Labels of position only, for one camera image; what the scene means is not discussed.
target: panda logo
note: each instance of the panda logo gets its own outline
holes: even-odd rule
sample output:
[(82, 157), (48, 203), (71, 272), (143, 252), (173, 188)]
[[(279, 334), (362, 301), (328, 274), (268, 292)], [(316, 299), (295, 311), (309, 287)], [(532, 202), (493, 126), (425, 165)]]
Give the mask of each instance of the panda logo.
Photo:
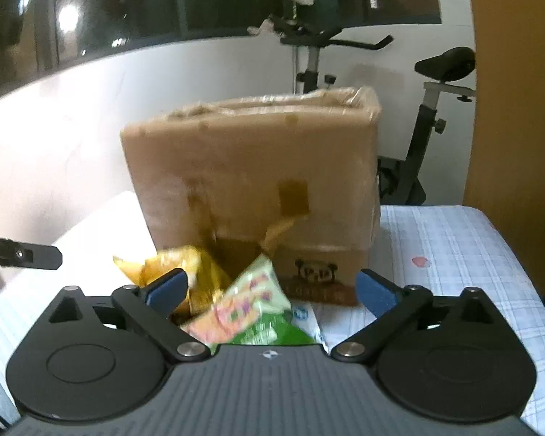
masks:
[(303, 260), (295, 261), (297, 266), (297, 275), (300, 279), (310, 284), (332, 284), (335, 282), (335, 264), (327, 264), (322, 260)]

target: white packet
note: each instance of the white packet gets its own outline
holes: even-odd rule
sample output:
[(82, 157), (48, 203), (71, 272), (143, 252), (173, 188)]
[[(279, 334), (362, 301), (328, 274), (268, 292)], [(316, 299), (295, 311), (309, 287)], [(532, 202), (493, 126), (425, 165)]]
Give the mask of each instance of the white packet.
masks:
[(318, 344), (323, 345), (325, 352), (329, 353), (329, 348), (327, 347), (311, 303), (291, 300), (291, 311), (293, 312), (291, 324), (311, 336)]

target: bike seat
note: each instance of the bike seat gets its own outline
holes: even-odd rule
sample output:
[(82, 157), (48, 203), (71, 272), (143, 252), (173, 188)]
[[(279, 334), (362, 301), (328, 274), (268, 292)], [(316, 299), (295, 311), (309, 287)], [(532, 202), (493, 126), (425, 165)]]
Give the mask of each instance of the bike seat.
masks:
[(439, 82), (453, 82), (466, 77), (475, 68), (474, 51), (460, 47), (416, 62), (414, 70)]

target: adjustment knob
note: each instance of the adjustment knob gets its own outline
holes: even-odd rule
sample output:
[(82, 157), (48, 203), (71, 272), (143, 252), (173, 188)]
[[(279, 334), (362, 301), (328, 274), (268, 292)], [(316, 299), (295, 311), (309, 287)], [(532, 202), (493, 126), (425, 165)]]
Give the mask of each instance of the adjustment knob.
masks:
[(446, 128), (446, 120), (443, 120), (442, 118), (440, 118), (434, 121), (434, 131), (436, 131), (438, 134), (442, 134), (445, 128)]
[(335, 81), (337, 80), (337, 77), (335, 75), (327, 74), (324, 77), (324, 80), (327, 85), (333, 85)]

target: snack bag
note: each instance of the snack bag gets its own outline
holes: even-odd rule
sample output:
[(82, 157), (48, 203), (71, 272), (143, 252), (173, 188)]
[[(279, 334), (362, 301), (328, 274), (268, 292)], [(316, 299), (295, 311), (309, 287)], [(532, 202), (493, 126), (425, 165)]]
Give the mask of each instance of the snack bag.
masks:
[(186, 300), (176, 308), (180, 316), (196, 316), (217, 302), (231, 280), (210, 255), (194, 246), (160, 251), (145, 264), (127, 262), (113, 257), (116, 266), (138, 287), (145, 287), (176, 267), (187, 275)]
[(291, 310), (271, 260), (259, 256), (212, 309), (182, 326), (214, 352), (220, 343), (310, 344), (315, 341), (287, 322)]

